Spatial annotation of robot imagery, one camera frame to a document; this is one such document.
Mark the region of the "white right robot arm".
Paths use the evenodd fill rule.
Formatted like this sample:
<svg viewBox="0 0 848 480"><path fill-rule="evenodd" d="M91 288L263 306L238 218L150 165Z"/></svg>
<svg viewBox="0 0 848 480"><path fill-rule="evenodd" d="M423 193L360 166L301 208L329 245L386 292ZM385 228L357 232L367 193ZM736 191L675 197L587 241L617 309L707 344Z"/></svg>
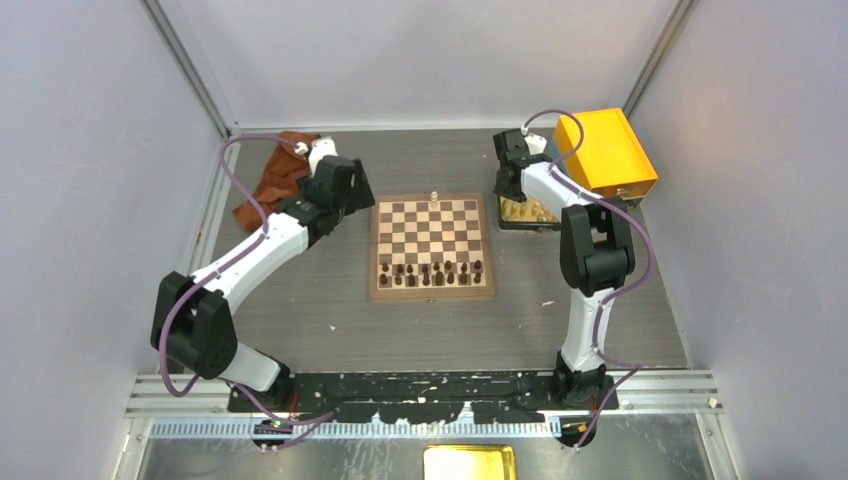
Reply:
<svg viewBox="0 0 848 480"><path fill-rule="evenodd" d="M571 289L568 331L555 384L558 403L582 409L594 396L586 375L605 369L601 349L616 291L635 270L633 219L618 198L605 200L571 180L545 154L546 140L517 128L493 135L498 170L494 192L537 200L560 224L559 265Z"/></svg>

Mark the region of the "light wooden king piece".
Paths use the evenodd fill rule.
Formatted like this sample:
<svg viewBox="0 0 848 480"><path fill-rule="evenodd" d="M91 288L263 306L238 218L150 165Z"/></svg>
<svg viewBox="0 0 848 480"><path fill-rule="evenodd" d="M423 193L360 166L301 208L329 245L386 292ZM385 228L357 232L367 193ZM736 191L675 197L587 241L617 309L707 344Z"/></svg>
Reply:
<svg viewBox="0 0 848 480"><path fill-rule="evenodd" d="M440 209L439 195L436 191L432 191L429 201L429 210L438 211Z"/></svg>

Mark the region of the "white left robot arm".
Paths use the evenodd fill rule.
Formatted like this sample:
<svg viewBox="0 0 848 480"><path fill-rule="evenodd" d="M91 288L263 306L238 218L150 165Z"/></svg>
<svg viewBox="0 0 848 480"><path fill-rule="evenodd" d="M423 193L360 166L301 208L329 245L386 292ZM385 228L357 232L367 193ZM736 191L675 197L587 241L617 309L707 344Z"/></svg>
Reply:
<svg viewBox="0 0 848 480"><path fill-rule="evenodd" d="M192 275L166 275L151 328L150 343L161 366L176 363L200 378L247 387L269 413L290 403L290 370L238 340L238 307L271 273L329 235L344 217L375 204L358 159L328 155L298 186L299 193L284 200L266 225L218 261Z"/></svg>

